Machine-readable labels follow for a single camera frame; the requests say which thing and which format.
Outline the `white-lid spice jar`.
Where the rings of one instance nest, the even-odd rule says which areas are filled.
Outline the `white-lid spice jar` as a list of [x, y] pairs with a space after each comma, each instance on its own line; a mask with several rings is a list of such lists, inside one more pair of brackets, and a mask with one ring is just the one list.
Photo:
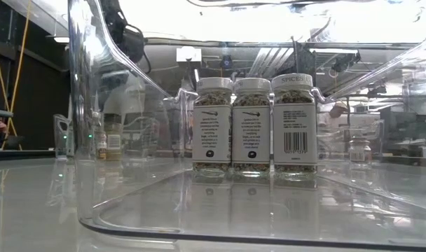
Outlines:
[[235, 82], [232, 166], [242, 176], [270, 171], [270, 81], [243, 78]]
[[223, 176], [231, 166], [233, 81], [209, 77], [197, 83], [193, 103], [193, 169], [209, 177]]
[[272, 79], [273, 164], [280, 179], [302, 181], [317, 172], [317, 113], [312, 76], [283, 74]]

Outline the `brown powder spice jar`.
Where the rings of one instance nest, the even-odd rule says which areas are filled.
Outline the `brown powder spice jar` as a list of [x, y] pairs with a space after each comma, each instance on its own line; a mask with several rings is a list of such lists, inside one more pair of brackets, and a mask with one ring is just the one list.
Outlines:
[[372, 152], [370, 141], [362, 136], [354, 136], [349, 142], [349, 160], [357, 164], [370, 164]]

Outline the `person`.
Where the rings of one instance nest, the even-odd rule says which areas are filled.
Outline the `person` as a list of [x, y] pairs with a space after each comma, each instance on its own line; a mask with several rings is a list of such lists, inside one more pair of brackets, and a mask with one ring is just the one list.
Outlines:
[[338, 129], [340, 124], [340, 117], [349, 111], [347, 105], [342, 101], [337, 101], [331, 110], [326, 113], [321, 113], [317, 118], [318, 127], [328, 129]]

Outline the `white wall box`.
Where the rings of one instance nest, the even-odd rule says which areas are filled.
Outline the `white wall box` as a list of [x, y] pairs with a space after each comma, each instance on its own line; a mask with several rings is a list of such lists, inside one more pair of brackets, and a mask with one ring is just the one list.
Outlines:
[[202, 61], [202, 52], [200, 48], [194, 48], [192, 46], [183, 46], [177, 48], [176, 51], [176, 61], [177, 62], [201, 62]]

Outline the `black aluminium table frame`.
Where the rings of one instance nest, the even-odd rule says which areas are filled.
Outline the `black aluminium table frame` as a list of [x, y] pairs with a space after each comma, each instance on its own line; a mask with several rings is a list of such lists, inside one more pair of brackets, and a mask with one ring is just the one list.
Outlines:
[[[53, 150], [0, 150], [0, 161], [6, 160], [25, 160], [54, 158]], [[373, 156], [373, 161], [384, 163], [411, 165], [426, 167], [426, 158], [424, 157], [404, 157], [404, 156]]]

